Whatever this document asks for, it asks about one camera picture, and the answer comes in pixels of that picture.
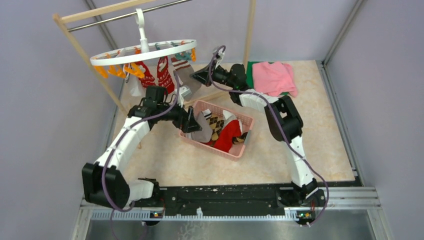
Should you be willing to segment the brown argyle sock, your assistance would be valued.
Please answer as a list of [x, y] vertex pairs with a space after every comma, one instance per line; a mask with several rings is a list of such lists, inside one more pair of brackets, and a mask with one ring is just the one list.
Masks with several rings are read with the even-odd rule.
[[224, 119], [219, 115], [212, 114], [209, 118], [209, 127], [212, 130], [211, 141], [217, 141], [224, 127]]

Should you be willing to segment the grey sock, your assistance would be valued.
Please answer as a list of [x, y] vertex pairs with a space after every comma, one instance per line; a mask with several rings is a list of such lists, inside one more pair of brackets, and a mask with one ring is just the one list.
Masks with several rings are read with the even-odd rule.
[[201, 130], [187, 133], [185, 136], [193, 141], [199, 143], [207, 143], [211, 140], [213, 130], [210, 127], [210, 118], [212, 117], [212, 112], [210, 110], [204, 110], [197, 114], [195, 120], [200, 125]]
[[193, 98], [195, 93], [201, 88], [202, 84], [196, 79], [191, 77], [191, 75], [193, 75], [195, 71], [190, 64], [178, 68], [176, 72], [182, 82], [182, 85], [187, 87], [190, 90], [190, 93], [187, 93], [184, 96], [184, 99], [186, 101], [189, 101]]

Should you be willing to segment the red patterned sock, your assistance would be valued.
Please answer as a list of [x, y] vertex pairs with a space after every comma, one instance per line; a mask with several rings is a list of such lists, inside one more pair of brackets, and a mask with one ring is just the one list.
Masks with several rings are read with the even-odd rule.
[[164, 87], [168, 94], [171, 94], [175, 90], [173, 78], [169, 72], [169, 61], [166, 56], [159, 58], [156, 68], [156, 76], [158, 85], [160, 87]]
[[144, 77], [139, 77], [138, 80], [140, 81], [143, 88], [147, 88], [148, 86], [155, 86], [155, 78], [151, 74], [149, 68], [146, 66], [146, 64], [142, 61], [135, 62], [135, 64], [138, 66], [138, 68], [142, 71]]

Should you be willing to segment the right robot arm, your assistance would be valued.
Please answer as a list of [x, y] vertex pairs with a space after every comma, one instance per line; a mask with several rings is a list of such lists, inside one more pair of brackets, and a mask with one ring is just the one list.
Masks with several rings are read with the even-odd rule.
[[329, 186], [325, 184], [324, 189], [318, 186], [316, 178], [320, 175], [307, 161], [303, 147], [304, 123], [289, 96], [272, 97], [254, 90], [247, 83], [245, 67], [239, 63], [233, 64], [230, 70], [211, 63], [190, 74], [190, 78], [207, 87], [217, 87], [218, 84], [227, 86], [226, 91], [233, 103], [265, 114], [271, 135], [286, 147], [294, 202], [307, 206], [315, 201], [316, 207], [327, 207], [325, 195], [329, 193]]

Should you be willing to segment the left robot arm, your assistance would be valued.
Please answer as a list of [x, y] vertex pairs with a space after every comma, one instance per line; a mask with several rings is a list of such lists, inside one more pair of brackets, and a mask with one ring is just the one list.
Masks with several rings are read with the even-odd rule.
[[124, 125], [105, 152], [93, 163], [86, 163], [82, 170], [84, 198], [87, 202], [123, 211], [125, 206], [135, 206], [142, 200], [154, 207], [160, 202], [158, 183], [154, 179], [139, 178], [128, 183], [122, 172], [141, 140], [160, 121], [170, 121], [184, 133], [202, 130], [196, 121], [194, 109], [184, 109], [184, 100], [191, 95], [187, 86], [175, 89], [171, 94], [165, 87], [149, 86], [145, 97], [128, 112]]

